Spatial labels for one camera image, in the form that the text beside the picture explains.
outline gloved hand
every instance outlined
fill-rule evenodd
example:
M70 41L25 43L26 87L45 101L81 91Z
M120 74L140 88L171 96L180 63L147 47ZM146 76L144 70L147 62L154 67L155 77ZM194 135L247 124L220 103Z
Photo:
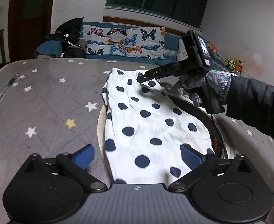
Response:
M226 105L226 98L231 85L231 75L212 70L206 74L206 78L208 85L212 87L220 97L221 104ZM198 74L193 77L182 75L178 79L179 81L174 85L174 89L178 90L179 88L183 88L183 94L188 95L196 107L203 107L202 99L194 92L193 88L207 85L204 75Z

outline white cushion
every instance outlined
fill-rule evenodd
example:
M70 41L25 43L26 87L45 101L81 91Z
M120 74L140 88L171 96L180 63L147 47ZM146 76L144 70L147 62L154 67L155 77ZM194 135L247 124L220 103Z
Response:
M83 25L83 39L87 42L87 54L125 56L123 49L127 36L125 29L102 29Z
M127 29L127 37L124 42L126 56L165 59L164 35L164 27Z
M177 52L176 59L180 61L180 60L185 60L187 58L188 58L188 54L184 46L184 42L182 39L180 39L178 43L178 52Z

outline polka dot shorts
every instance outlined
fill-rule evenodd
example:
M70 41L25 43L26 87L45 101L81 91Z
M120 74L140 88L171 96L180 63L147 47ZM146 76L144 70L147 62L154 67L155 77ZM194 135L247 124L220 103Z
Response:
M116 182L168 186L191 171L180 146L187 143L207 154L211 139L207 128L179 109L156 80L138 83L144 72L114 68L104 85L106 156Z

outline metal bolt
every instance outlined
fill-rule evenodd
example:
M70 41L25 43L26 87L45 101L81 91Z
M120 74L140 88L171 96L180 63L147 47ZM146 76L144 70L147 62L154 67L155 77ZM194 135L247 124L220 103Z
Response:
M171 184L171 187L174 188L175 190L183 190L184 188L186 188L186 185L181 182L174 182Z
M94 190L101 190L105 187L105 185L103 183L100 183L100 182L94 182L90 185L90 187Z

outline black sleeve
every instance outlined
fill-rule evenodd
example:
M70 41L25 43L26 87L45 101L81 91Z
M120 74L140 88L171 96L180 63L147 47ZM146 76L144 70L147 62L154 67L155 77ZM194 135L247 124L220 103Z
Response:
M274 139L274 86L232 77L226 116L242 120Z

